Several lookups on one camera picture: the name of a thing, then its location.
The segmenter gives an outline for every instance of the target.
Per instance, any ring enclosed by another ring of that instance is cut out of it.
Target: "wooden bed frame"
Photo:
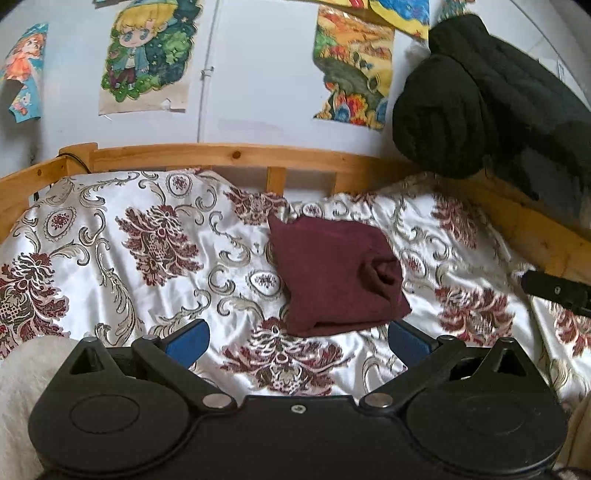
[[[332,193],[362,192],[402,180],[420,169],[404,159],[373,157],[268,145],[170,144],[99,149],[96,143],[72,145],[60,156],[0,179],[0,241],[29,208],[29,197],[65,176],[93,172],[174,170],[217,166],[264,167],[267,191],[283,193],[288,169],[335,174]],[[546,272],[591,283],[591,242],[544,215],[508,184],[479,174],[468,180],[445,180],[453,195],[480,206],[503,237],[524,258]]]

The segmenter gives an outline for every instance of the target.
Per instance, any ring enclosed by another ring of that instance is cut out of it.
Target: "white fur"
[[[76,344],[62,337],[35,338],[1,364],[0,480],[34,480],[43,472],[29,440],[29,415]]]

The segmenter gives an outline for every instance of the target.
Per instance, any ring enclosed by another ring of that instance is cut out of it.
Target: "folded maroon towel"
[[[309,337],[366,330],[411,312],[400,262],[384,234],[359,222],[269,217],[277,270],[291,292],[287,332]]]

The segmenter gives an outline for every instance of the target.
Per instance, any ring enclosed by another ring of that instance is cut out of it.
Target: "white wall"
[[[431,0],[434,20],[442,0]],[[524,51],[546,36],[575,78],[591,86],[591,66],[549,0],[478,0],[477,12],[491,33]],[[49,23],[44,83],[44,118],[17,125],[7,107],[15,95],[0,91],[0,176],[59,148],[97,141],[101,147],[162,142],[195,142],[199,123],[208,39],[215,0],[203,0],[186,113],[138,112],[98,115],[98,94],[109,32],[123,2],[95,8],[90,0],[24,0],[0,23],[6,53],[37,22]],[[539,32],[518,5],[544,30]],[[210,142],[252,142],[329,148],[370,155],[391,155],[391,125],[383,133],[353,125],[315,120],[328,97],[322,73],[312,62],[317,4],[290,0],[223,0],[213,39],[215,72],[201,127]],[[411,40],[397,32],[391,109],[412,69]]]
[[[202,86],[199,79],[213,14],[211,1],[210,8],[204,8],[197,33],[189,73],[195,81],[187,112],[120,113],[108,118],[98,115],[109,33],[117,13],[128,3],[95,8],[90,0],[24,0],[2,20],[0,46],[6,53],[35,23],[48,22],[49,32],[43,119],[16,125],[7,113],[14,95],[10,97],[5,89],[0,92],[0,176],[28,165],[30,144],[37,144],[37,158],[46,160],[63,146],[83,142],[114,147],[196,141]]]

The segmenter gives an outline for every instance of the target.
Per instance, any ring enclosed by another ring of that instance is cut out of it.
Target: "colorful painting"
[[[337,5],[338,7],[367,8],[369,0],[322,0],[325,4]]]
[[[442,22],[448,18],[458,17],[469,13],[468,4],[473,4],[476,0],[443,0],[443,9],[439,15],[439,21]]]
[[[313,57],[330,97],[314,118],[384,128],[393,42],[390,28],[320,7]]]
[[[101,113],[184,109],[198,0],[135,0],[115,20],[102,78]]]
[[[369,0],[371,10],[413,37],[429,38],[429,0]]]
[[[47,24],[37,24],[29,28],[14,45],[0,70],[0,83],[4,80],[22,83],[21,91],[9,107],[17,123],[30,118],[41,118],[43,55],[47,29]]]

